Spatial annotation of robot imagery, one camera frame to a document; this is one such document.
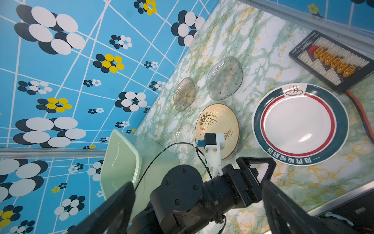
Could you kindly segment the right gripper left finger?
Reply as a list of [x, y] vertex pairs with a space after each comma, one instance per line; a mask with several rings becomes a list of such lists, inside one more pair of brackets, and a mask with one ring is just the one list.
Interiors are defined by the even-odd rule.
[[131, 182], [124, 184], [68, 234], [125, 234], [135, 203]]

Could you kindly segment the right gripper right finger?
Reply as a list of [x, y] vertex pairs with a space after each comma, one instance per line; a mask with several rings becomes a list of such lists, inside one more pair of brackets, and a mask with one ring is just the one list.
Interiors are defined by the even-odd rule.
[[310, 216], [271, 181], [262, 187], [262, 199], [272, 234], [334, 234]]

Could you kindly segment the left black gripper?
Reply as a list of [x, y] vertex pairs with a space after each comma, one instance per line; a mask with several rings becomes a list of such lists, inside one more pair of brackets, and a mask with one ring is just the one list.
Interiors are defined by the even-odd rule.
[[273, 158], [239, 157], [236, 162], [239, 169], [228, 164], [223, 172], [234, 196], [233, 208], [244, 209], [262, 201], [261, 187], [271, 180], [277, 164]]

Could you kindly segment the beige bowl plate with leaves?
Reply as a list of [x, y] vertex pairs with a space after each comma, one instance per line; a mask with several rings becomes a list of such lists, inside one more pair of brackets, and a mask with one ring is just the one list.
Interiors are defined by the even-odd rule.
[[202, 111], [195, 125], [195, 140], [202, 140], [205, 133], [222, 133], [225, 147], [221, 160], [229, 158], [237, 149], [240, 124], [234, 111], [224, 104], [213, 104]]

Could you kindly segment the light green plastic bin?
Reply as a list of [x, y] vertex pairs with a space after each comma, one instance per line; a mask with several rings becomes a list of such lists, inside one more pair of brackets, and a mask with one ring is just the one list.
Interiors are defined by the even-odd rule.
[[143, 211], [150, 201], [151, 192], [161, 185], [166, 173], [179, 165], [179, 158], [153, 139], [134, 136], [114, 129], [100, 172], [100, 185], [107, 200], [125, 183], [137, 187], [135, 203], [130, 216]]

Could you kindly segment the white plate striped green rim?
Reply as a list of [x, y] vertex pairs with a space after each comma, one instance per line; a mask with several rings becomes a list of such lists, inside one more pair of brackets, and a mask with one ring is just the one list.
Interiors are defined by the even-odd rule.
[[332, 92], [313, 84], [291, 83], [259, 101], [252, 130], [259, 146], [273, 159], [312, 166], [327, 161], [344, 146], [349, 118]]

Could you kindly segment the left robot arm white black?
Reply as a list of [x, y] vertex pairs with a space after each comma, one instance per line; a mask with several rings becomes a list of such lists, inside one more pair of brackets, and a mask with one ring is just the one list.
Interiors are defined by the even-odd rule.
[[203, 181], [196, 168], [179, 165], [150, 194], [128, 234], [195, 234], [211, 222], [225, 223], [225, 213], [262, 200], [264, 181], [276, 168], [274, 159], [239, 157], [238, 168], [226, 165], [222, 176]]

